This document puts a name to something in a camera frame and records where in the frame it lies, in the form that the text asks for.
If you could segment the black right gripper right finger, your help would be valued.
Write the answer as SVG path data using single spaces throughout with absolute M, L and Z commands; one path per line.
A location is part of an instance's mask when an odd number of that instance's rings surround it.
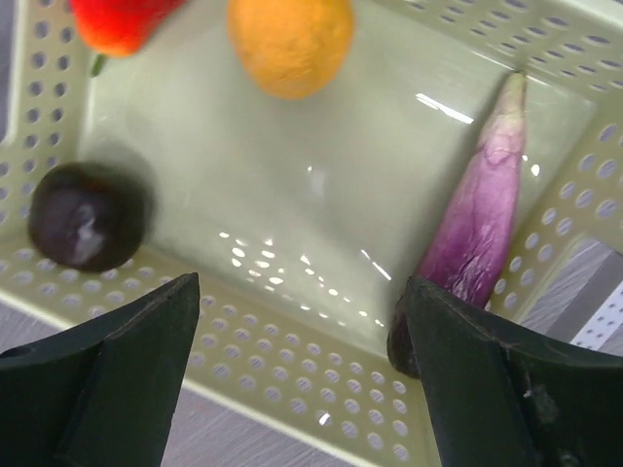
M 405 314 L 444 466 L 619 466 L 622 360 L 557 341 L 435 284 Z

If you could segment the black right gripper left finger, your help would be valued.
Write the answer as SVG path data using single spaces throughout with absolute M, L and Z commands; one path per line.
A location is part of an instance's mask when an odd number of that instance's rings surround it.
M 160 465 L 199 315 L 199 276 L 185 273 L 2 352 L 2 465 Z

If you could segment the dark brown food item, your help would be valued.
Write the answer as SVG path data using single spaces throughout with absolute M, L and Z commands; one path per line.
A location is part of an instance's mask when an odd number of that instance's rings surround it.
M 521 192 L 528 78 L 508 75 L 413 276 L 484 307 L 505 265 Z

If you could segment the pale green plastic basket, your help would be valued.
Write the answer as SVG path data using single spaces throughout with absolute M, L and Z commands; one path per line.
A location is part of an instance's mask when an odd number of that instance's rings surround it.
M 419 382 L 396 373 L 393 305 L 443 215 L 500 85 L 528 76 L 510 258 L 488 309 L 523 320 L 579 240 L 622 246 L 618 1 L 358 1 L 320 92 L 259 91 L 223 1 L 191 1 L 92 77 L 66 1 L 1 5 L 1 299 L 68 328 L 195 271 L 186 384 L 357 466 L 436 466 Z M 124 265 L 36 253 L 34 189 L 73 161 L 144 176 L 157 209 Z

